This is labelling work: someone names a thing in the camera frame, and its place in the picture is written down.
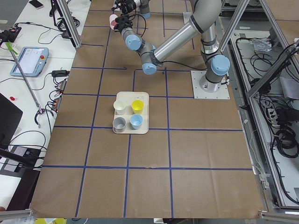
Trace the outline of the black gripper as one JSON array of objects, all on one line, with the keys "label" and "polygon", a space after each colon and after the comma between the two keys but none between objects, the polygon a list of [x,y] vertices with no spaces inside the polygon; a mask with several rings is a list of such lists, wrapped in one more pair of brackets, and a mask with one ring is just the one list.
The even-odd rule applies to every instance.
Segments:
[{"label": "black gripper", "polygon": [[130,15],[125,14],[115,19],[116,25],[114,26],[114,32],[120,32],[124,34],[126,31],[133,30],[133,22],[130,20]]},{"label": "black gripper", "polygon": [[135,10],[135,2],[133,0],[115,0],[111,10],[119,10],[121,14],[129,14]]}]

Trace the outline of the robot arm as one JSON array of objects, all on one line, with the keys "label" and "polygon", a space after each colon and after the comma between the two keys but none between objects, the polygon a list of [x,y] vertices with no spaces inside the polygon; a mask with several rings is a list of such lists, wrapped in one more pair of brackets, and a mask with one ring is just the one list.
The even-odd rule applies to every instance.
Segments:
[{"label": "robot arm", "polygon": [[200,85],[204,91],[216,92],[230,67],[230,61],[225,56],[217,54],[220,45],[215,33],[215,22],[221,12],[222,2],[220,0],[192,0],[190,3],[192,14],[187,23],[157,48],[133,31],[133,23],[130,20],[130,12],[137,8],[143,19],[150,17],[147,0],[116,0],[112,9],[119,8],[121,16],[115,19],[116,25],[113,29],[120,32],[130,50],[139,54],[142,70],[147,75],[154,74],[166,58],[195,36],[201,35],[201,51],[204,55],[211,55],[212,58],[206,60],[207,71],[201,78]]},{"label": "robot arm", "polygon": [[120,11],[122,15],[129,14],[139,9],[140,14],[145,19],[150,17],[149,0],[115,0],[112,11]]}]

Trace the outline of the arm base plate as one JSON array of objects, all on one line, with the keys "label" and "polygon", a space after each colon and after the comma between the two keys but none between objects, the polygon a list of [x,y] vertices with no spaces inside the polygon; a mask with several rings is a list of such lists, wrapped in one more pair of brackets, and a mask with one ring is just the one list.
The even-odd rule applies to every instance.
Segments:
[{"label": "arm base plate", "polygon": [[214,84],[206,79],[206,71],[191,71],[193,95],[195,99],[229,100],[228,85],[223,83]]}]

